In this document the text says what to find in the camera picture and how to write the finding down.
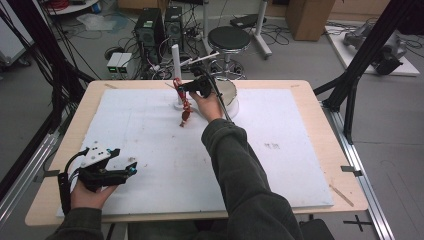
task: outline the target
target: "floor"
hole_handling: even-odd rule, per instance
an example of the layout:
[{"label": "floor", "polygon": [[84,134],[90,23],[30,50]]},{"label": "floor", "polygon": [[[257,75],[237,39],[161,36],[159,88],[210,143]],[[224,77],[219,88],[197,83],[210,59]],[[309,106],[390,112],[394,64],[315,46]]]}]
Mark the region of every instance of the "floor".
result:
[{"label": "floor", "polygon": [[[120,39],[131,36],[134,23],[120,15],[109,15],[118,22],[114,31],[87,32],[75,26],[75,16],[63,20],[71,42],[102,79],[108,79],[107,60],[103,55]],[[227,25],[231,16],[220,20]],[[270,18],[267,24],[285,27],[283,19]],[[343,73],[344,68],[327,36],[317,42],[298,42],[282,33],[288,45],[270,45],[273,55],[264,60],[254,43],[235,57],[245,68],[248,79],[304,79],[312,88],[321,86]],[[272,39],[264,36],[266,42]],[[414,50],[424,55],[423,49]],[[424,59],[411,52],[407,59],[424,72]],[[80,69],[91,70],[77,58]],[[33,134],[51,111],[51,88],[38,68],[13,66],[0,73],[0,178],[12,166]],[[418,77],[376,76],[364,74],[358,86],[353,122],[353,141],[378,201],[396,239],[424,239],[424,75]],[[318,96],[324,100],[329,93]],[[0,239],[44,239],[55,227],[34,228],[24,219],[40,183],[34,182],[0,229]],[[356,221],[362,225],[344,223]],[[308,216],[297,216],[307,220]],[[373,226],[367,225],[367,212],[320,214],[336,239],[378,239]],[[103,226],[106,233],[108,225]],[[123,239],[125,225],[118,224],[112,239]]]}]

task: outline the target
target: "dark green sleeve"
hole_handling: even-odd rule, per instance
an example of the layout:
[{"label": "dark green sleeve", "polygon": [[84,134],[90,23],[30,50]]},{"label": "dark green sleeve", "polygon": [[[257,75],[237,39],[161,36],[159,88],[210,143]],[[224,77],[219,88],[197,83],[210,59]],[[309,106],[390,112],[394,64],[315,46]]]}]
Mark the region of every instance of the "dark green sleeve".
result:
[{"label": "dark green sleeve", "polygon": [[228,239],[303,239],[289,202],[271,192],[244,129],[217,119],[202,142],[228,211]]},{"label": "dark green sleeve", "polygon": [[94,208],[72,209],[62,225],[46,240],[103,240],[102,211]]}]

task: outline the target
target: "human hand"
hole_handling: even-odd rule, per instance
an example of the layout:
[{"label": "human hand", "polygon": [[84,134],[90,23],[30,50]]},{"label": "human hand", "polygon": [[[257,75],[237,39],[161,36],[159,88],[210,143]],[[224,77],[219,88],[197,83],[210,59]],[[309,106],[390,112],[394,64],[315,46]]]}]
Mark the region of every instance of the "human hand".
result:
[{"label": "human hand", "polygon": [[207,98],[202,98],[196,92],[190,92],[190,96],[199,106],[199,111],[208,122],[222,117],[222,109],[216,93],[212,92]]},{"label": "human hand", "polygon": [[84,184],[78,180],[71,193],[71,209],[83,207],[102,209],[106,200],[117,187],[117,185],[109,186],[103,191],[99,188],[94,193],[85,188]]}]

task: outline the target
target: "cardboard box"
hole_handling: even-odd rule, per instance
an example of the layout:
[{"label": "cardboard box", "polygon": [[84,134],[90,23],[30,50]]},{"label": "cardboard box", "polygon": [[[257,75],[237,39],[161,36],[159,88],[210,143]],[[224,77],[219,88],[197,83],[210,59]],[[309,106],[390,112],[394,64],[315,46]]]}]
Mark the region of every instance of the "cardboard box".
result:
[{"label": "cardboard box", "polygon": [[337,0],[329,19],[366,21],[378,18],[390,0]]},{"label": "cardboard box", "polygon": [[168,6],[169,0],[118,0],[120,9],[140,10],[143,8],[160,8],[162,14]]},{"label": "cardboard box", "polygon": [[318,41],[335,0],[291,0],[286,22],[294,40]]}]

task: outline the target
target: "chair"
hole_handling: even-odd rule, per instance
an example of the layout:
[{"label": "chair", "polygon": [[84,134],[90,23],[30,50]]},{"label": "chair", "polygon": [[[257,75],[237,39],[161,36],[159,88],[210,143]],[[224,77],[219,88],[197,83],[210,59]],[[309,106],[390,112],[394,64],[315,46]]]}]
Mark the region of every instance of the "chair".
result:
[{"label": "chair", "polygon": [[240,28],[231,26],[217,27],[209,32],[208,44],[220,54],[223,59],[215,59],[209,64],[209,71],[217,79],[246,79],[243,66],[231,59],[232,54],[238,54],[247,49],[250,35]]}]

